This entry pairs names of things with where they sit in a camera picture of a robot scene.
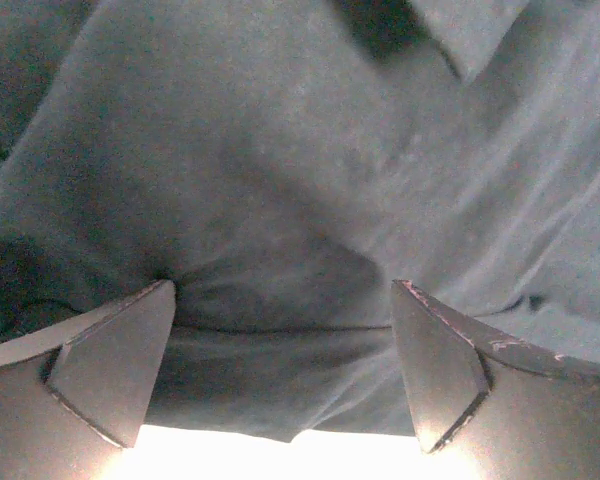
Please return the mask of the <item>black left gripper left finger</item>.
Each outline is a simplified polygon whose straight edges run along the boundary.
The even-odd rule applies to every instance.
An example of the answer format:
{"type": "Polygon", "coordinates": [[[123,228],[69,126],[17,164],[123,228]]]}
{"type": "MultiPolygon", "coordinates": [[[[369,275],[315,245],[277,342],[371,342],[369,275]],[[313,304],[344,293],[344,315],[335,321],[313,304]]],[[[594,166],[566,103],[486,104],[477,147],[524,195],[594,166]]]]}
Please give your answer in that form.
{"type": "Polygon", "coordinates": [[[175,313],[175,287],[0,344],[0,479],[107,479],[134,447],[175,313]]]}

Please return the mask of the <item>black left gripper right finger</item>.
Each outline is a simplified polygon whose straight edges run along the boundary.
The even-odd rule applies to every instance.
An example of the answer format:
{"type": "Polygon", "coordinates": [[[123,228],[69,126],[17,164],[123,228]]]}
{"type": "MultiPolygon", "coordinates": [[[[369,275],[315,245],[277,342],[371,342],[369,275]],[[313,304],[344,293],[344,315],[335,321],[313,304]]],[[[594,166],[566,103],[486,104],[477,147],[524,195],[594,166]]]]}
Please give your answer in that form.
{"type": "Polygon", "coordinates": [[[393,333],[419,446],[437,479],[600,479],[600,363],[461,314],[409,281],[393,333]]]}

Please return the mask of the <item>black t shirt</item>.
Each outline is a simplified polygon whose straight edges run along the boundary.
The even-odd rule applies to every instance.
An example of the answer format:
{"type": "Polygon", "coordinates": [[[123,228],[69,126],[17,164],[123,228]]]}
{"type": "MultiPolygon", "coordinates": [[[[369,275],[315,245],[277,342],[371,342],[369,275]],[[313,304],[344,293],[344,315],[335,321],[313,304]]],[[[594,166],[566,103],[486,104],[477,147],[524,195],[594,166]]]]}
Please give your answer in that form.
{"type": "Polygon", "coordinates": [[[600,362],[600,1],[0,1],[0,342],[159,279],[155,425],[411,435],[395,279],[600,362]]]}

